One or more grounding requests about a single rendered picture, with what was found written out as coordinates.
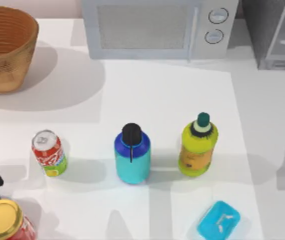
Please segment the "brown woven basket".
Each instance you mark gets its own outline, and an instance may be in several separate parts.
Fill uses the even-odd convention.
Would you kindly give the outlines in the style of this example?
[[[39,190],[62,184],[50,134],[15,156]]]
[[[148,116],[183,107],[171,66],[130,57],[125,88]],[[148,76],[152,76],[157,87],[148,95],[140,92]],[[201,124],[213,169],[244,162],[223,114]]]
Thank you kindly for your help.
[[[27,12],[0,6],[0,94],[24,83],[34,55],[38,22]]]

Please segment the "yellow-green bottle with green cap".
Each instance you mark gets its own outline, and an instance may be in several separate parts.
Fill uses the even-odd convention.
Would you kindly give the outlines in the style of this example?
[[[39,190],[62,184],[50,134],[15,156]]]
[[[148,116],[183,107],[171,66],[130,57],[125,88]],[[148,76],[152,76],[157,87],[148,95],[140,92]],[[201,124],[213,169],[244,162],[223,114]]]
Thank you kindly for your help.
[[[204,174],[211,165],[218,137],[218,128],[210,121],[210,115],[199,113],[197,119],[187,124],[181,134],[178,157],[180,172],[188,177]]]

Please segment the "red jar with gold lid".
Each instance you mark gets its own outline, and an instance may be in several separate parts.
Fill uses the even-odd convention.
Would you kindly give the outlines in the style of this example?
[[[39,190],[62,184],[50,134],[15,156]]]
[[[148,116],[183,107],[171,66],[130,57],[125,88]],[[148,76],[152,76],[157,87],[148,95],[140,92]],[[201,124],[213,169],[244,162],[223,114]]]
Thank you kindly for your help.
[[[0,240],[37,240],[32,223],[10,199],[0,199]]]

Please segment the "microwave oven knob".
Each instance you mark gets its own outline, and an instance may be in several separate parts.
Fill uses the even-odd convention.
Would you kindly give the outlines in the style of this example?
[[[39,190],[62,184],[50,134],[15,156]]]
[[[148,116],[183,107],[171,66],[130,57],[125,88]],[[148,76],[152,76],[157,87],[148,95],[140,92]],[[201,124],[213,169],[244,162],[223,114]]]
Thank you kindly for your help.
[[[210,45],[218,44],[224,39],[224,33],[220,29],[208,31],[204,39]]]
[[[213,24],[221,24],[227,20],[229,12],[225,8],[217,8],[210,11],[208,19]]]

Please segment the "pale microwave oven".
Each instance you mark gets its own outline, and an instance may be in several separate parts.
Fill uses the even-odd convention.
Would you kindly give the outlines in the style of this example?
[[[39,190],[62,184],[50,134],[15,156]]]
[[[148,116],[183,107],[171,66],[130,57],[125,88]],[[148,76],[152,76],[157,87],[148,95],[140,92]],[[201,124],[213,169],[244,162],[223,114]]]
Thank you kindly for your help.
[[[92,59],[188,60],[194,9],[198,19],[191,60],[226,55],[239,0],[81,0],[89,55]],[[211,10],[225,8],[228,18],[209,21]],[[219,29],[220,43],[205,34]]]

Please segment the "grey cabinet with dark inside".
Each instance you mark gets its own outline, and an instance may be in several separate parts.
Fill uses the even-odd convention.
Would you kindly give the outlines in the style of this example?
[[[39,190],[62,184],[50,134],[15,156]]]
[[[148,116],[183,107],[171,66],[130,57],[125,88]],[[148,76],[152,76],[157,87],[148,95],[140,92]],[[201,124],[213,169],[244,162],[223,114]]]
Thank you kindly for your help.
[[[242,0],[259,70],[285,70],[285,0]]]

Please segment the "red and green can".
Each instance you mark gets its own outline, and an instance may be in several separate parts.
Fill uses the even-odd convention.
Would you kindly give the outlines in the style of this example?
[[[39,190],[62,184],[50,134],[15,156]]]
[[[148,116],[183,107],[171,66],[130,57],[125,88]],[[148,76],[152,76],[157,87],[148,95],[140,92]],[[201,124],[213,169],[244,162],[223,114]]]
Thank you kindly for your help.
[[[60,138],[53,131],[37,132],[32,138],[31,149],[48,177],[57,177],[66,171],[68,160]]]

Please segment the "blue bottle with black cap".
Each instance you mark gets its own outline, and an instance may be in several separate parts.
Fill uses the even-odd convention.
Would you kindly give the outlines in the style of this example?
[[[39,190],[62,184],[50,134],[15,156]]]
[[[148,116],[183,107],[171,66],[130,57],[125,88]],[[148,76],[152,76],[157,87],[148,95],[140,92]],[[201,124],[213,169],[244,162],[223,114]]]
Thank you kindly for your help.
[[[141,127],[133,122],[123,126],[114,140],[115,167],[120,180],[141,184],[150,174],[151,141]]]

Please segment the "light blue soap box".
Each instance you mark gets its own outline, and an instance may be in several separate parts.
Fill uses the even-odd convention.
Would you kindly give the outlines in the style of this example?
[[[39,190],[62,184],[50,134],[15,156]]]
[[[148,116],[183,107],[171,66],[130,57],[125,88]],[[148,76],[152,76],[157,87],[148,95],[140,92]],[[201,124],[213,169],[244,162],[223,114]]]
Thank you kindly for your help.
[[[227,240],[240,219],[235,208],[219,200],[203,215],[196,230],[205,240]]]

